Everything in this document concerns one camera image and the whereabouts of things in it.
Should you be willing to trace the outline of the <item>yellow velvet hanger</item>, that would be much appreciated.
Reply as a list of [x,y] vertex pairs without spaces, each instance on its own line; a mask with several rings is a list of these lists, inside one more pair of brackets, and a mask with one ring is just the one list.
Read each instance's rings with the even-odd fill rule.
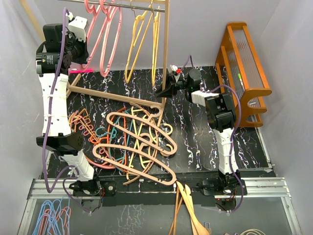
[[[125,65],[124,78],[125,78],[126,83],[129,83],[131,80],[131,76],[132,76],[132,73],[134,71],[134,67],[135,67],[136,62],[138,60],[143,42],[144,42],[146,34],[147,34],[147,30],[149,29],[149,25],[150,25],[150,22],[152,20],[152,14],[151,14],[149,19],[148,19],[146,28],[144,29],[144,32],[141,33],[143,26],[145,24],[145,19],[147,18],[149,12],[150,11],[148,11],[148,10],[144,10],[142,14],[136,15],[136,17],[134,19],[133,29],[132,29],[132,40],[131,40],[131,45],[130,45],[130,49],[129,49],[127,62]],[[132,54],[133,54],[135,47],[138,47],[138,48],[137,48],[136,54],[134,56],[132,66],[129,67],[130,63],[131,63]]]
[[157,67],[157,53],[158,53],[158,41],[159,41],[159,26],[160,26],[160,13],[157,12],[153,21],[153,53],[152,53],[152,76],[151,84],[155,85],[156,80],[156,67]]

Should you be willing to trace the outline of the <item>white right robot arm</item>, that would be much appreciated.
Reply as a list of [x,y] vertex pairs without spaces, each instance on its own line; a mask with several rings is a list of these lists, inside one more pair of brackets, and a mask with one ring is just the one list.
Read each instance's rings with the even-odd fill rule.
[[218,144],[218,189],[223,194],[230,194],[235,187],[243,187],[243,183],[236,164],[233,146],[234,131],[238,128],[235,125],[237,116],[234,101],[228,93],[215,92],[222,87],[234,92],[227,85],[219,85],[205,92],[201,89],[201,72],[198,69],[192,68],[184,77],[181,69],[171,65],[166,75],[165,88],[158,88],[156,96],[173,98],[178,91],[184,91],[187,101],[205,107],[208,124],[213,130]]

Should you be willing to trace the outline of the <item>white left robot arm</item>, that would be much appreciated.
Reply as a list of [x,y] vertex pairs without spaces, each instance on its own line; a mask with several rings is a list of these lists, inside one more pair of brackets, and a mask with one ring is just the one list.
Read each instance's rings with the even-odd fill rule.
[[84,190],[96,195],[101,183],[93,179],[94,169],[82,150],[82,135],[71,131],[67,116],[68,70],[72,63],[87,63],[87,24],[76,19],[67,27],[60,23],[43,26],[45,41],[36,51],[36,72],[43,93],[44,127],[36,143],[62,157],[77,179],[85,181]]

